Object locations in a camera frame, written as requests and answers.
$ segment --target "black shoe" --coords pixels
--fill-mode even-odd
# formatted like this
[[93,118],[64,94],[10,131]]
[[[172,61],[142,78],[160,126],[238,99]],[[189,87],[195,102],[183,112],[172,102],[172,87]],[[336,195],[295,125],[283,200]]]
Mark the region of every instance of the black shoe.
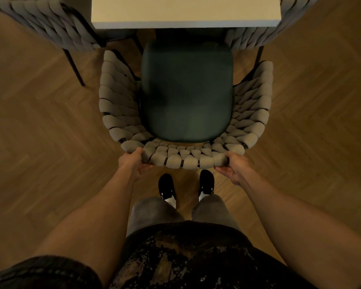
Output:
[[199,176],[199,200],[203,199],[207,195],[214,194],[214,175],[208,170],[201,171]]
[[159,178],[159,194],[163,200],[171,199],[174,197],[175,201],[177,199],[177,194],[175,193],[174,182],[170,174],[165,173]]

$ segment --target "white sock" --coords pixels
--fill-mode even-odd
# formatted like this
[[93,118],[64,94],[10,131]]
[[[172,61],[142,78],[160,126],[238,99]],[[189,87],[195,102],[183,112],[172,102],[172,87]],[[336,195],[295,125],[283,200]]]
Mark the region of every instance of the white sock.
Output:
[[206,196],[210,196],[209,194],[205,194],[204,192],[202,192],[200,195],[199,195],[199,201],[201,200],[201,199],[203,199],[204,197],[206,197]]
[[175,209],[177,208],[177,201],[175,200],[174,196],[171,196],[171,198],[165,199],[167,203],[169,203],[171,206],[173,206]]

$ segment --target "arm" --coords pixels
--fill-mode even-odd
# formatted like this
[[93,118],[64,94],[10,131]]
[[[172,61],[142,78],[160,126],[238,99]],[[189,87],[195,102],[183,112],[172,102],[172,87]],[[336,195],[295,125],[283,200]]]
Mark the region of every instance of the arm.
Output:
[[230,167],[216,170],[248,194],[286,264],[321,289],[361,286],[361,237],[340,221],[276,190],[245,157],[228,152]]
[[37,255],[72,258],[91,267],[103,286],[116,268],[127,231],[134,182],[151,166],[142,148],[119,159],[119,169],[99,194],[69,214],[37,249]]

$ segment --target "hand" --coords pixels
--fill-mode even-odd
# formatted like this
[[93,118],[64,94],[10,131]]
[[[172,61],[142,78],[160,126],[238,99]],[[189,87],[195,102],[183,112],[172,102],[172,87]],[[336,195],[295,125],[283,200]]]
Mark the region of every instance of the hand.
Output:
[[130,169],[132,171],[132,179],[134,181],[138,180],[144,172],[146,172],[147,170],[153,167],[153,165],[143,163],[141,161],[141,155],[143,153],[144,153],[144,149],[138,147],[133,153],[131,154],[124,153],[119,158],[119,169],[121,168]]
[[252,170],[249,161],[245,156],[238,155],[232,151],[226,152],[226,157],[229,158],[229,166],[215,167],[215,169],[222,175],[226,176],[231,182],[237,186],[241,185],[243,175],[247,171]]

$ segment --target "gray shorts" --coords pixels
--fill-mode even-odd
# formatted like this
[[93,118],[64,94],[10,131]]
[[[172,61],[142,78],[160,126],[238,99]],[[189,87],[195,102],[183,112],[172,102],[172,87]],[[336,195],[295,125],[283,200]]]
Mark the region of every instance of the gray shorts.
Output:
[[[241,231],[221,197],[216,194],[204,197],[197,204],[192,210],[192,220],[226,225]],[[159,197],[141,199],[132,208],[127,236],[147,226],[181,221],[184,221],[183,216],[165,200]]]

